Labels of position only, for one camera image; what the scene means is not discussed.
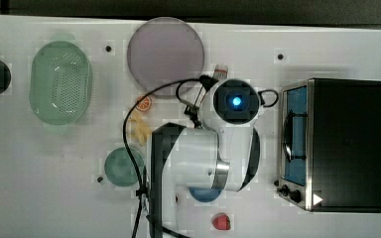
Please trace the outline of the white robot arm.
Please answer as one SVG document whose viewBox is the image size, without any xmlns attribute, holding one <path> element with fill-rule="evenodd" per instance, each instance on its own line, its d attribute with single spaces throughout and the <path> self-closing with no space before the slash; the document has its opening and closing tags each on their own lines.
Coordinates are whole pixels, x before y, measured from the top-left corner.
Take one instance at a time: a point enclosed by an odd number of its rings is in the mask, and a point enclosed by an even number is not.
<svg viewBox="0 0 381 238">
<path fill-rule="evenodd" d="M 153 131 L 149 150 L 151 238 L 188 238 L 177 223 L 179 186 L 239 191 L 254 178 L 260 159 L 255 124 L 262 93 L 240 79 L 199 81 L 206 95 L 195 128 L 166 123 Z"/>
</svg>

